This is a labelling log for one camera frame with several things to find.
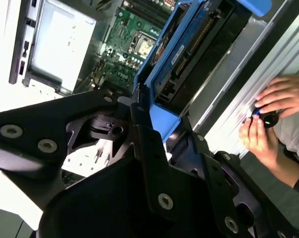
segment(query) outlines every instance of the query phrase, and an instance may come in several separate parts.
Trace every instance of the silver screw head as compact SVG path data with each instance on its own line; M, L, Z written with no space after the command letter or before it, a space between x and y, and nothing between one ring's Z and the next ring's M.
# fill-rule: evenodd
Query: silver screw head
M174 206L173 200L166 193L161 193L158 196L158 202L160 206L166 210L171 210Z
M197 136L200 141L204 141L204 138L201 135Z
M23 129L18 125L8 124L0 128L0 133L6 138L16 139L23 134Z
M280 238L286 238L285 234L282 233L281 231L277 231L277 234Z
M110 98L110 97L108 97L108 96L105 96L104 99L105 99L107 102L110 102L110 103L113 102L112 98Z
M227 160L231 160L231 157L227 154L223 154L223 156L227 159Z
M231 217L226 217L224 219L224 222L227 228L229 228L234 234L239 233L239 227Z
M38 143L37 146L38 146L39 150L44 153L53 153L58 148L56 142L51 139L40 140L40 142Z

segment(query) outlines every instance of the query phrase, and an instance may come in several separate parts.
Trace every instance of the person's hand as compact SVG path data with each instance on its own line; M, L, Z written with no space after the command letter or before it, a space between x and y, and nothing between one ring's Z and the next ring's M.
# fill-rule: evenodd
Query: person's hand
M267 168L277 165L278 139L273 128L265 131L264 123L255 115L253 121L248 118L239 130L244 146L252 152Z
M267 105L261 113L284 109L279 117L285 118L299 112L299 75L274 78L256 99L256 107Z

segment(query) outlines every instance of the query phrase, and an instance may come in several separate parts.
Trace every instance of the finger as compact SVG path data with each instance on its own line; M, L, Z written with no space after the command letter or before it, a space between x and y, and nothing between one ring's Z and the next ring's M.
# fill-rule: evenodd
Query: finger
M271 142L277 142L278 141L277 136L275 134L275 131L272 127L268 128L266 130L266 135L267 135L267 138L268 138L269 141L271 141Z
M287 108L279 114L279 118L285 118L285 117L288 117L297 112L299 112L299 108L297 108L297 107L296 108Z
M273 92L276 92L276 91L280 91L280 90L283 90L283 89L287 89L287 88L290 88L291 85L287 82L279 82L279 83L276 83L274 85L271 85L269 87L267 87L263 92L261 92L257 97L256 97L256 100L261 100L263 97L273 93Z
M269 82L269 84L267 85L267 87L275 84L275 83L279 83L279 82L286 82L289 81L289 77L276 77L274 78L272 81Z
M258 115L253 117L253 122L249 127L249 141L253 145L257 145L257 121Z
M271 104L268 104L264 108L260 110L260 113L268 113L268 112L273 112L276 110L280 109L285 109L285 108L292 108L294 107L294 104L296 102L294 101L293 98L284 98L281 100L277 100Z
M244 125L241 127L241 139L243 140L244 144L249 144L249 126L250 126L250 118L247 118Z
M262 147L267 145L267 135L265 132L264 123L261 119L258 119L257 121L257 143Z
M281 99L292 98L293 96L293 92L290 92L289 89L275 91L261 98L257 103L255 103L255 106L260 108L264 105L276 102Z

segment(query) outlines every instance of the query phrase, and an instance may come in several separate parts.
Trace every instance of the black knob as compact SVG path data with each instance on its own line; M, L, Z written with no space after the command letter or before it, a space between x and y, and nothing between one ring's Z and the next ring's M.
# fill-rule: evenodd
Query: black knob
M256 108L252 113L252 117L255 115L259 115L259 118L261 118L264 122L265 128L270 128L277 124L279 116L276 112L260 113L260 109L261 108Z

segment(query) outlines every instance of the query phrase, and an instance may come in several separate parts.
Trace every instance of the sticker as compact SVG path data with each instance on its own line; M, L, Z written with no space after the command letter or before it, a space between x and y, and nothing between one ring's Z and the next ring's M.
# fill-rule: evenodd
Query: sticker
M179 48L177 54L175 55L175 57L174 57L173 60L171 61L171 64L172 64L172 65L174 65L174 63L176 62L176 60L178 59L179 55L181 54L181 52L183 51L184 48L185 48L184 45L182 45L182 46Z

